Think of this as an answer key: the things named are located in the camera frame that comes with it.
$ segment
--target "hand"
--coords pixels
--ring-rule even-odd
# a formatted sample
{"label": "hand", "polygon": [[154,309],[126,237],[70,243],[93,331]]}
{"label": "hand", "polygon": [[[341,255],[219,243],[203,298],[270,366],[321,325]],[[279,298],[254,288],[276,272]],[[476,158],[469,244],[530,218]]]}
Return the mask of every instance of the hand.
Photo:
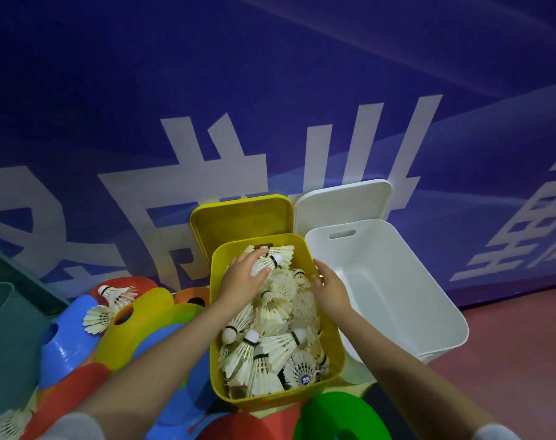
{"label": "hand", "polygon": [[229,264],[221,281],[217,299],[222,299],[225,306],[231,306],[235,315],[253,301],[270,274],[271,269],[265,268],[256,276],[252,276],[253,264],[267,252],[268,249],[258,249],[251,253],[242,253]]}
{"label": "hand", "polygon": [[311,291],[319,308],[331,318],[335,324],[351,309],[351,302],[343,281],[325,263],[314,260],[322,282],[316,275],[311,276]]}

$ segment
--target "yellow plastic box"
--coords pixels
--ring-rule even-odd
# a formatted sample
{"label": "yellow plastic box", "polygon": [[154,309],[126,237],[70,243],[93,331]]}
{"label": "yellow plastic box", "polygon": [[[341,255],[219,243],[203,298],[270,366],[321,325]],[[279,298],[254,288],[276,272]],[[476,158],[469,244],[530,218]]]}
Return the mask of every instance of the yellow plastic box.
{"label": "yellow plastic box", "polygon": [[[191,227],[201,250],[210,263],[210,302],[214,302],[227,266],[248,245],[294,245],[292,268],[303,269],[307,276],[318,274],[304,239],[292,233],[292,204],[282,195],[259,196],[197,207],[191,214]],[[258,397],[231,399],[219,369],[218,337],[210,346],[210,380],[223,400],[249,413],[311,399],[333,383],[345,365],[345,350],[337,326],[320,313],[321,341],[331,362],[329,378],[302,388]]]}

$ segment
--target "yellow box lid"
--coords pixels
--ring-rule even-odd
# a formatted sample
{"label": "yellow box lid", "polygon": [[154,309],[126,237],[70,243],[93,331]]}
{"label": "yellow box lid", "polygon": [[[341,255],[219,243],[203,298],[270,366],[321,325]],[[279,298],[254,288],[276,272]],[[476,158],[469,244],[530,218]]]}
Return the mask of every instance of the yellow box lid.
{"label": "yellow box lid", "polygon": [[292,233],[292,203],[282,195],[209,203],[192,211],[191,228],[210,266],[213,253],[226,242]]}

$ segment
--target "white plastic box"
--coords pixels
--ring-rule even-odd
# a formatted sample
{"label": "white plastic box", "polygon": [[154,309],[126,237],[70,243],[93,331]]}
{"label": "white plastic box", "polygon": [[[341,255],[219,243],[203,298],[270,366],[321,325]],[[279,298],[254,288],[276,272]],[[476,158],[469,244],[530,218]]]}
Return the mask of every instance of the white plastic box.
{"label": "white plastic box", "polygon": [[[296,203],[294,231],[313,257],[339,275],[357,312],[429,362],[462,345],[469,329],[398,231],[379,219],[390,197],[391,184],[381,179],[310,192]],[[341,377],[352,384],[372,381],[342,333],[341,338],[347,350]]]}

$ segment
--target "pile of shuttlecocks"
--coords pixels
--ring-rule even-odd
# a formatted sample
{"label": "pile of shuttlecocks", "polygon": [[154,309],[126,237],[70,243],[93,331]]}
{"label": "pile of shuttlecocks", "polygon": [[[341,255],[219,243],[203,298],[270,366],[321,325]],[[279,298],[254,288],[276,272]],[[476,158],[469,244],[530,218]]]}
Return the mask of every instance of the pile of shuttlecocks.
{"label": "pile of shuttlecocks", "polygon": [[256,261],[253,276],[271,272],[221,333],[219,367],[232,399],[307,386],[329,373],[314,296],[304,271],[289,268],[293,255],[292,245],[272,247]]}
{"label": "pile of shuttlecocks", "polygon": [[85,332],[93,335],[104,332],[115,315],[123,307],[131,304],[137,296],[137,293],[134,292],[134,286],[126,288],[101,286],[98,288],[98,294],[106,299],[108,305],[100,304],[92,307],[83,320]]}

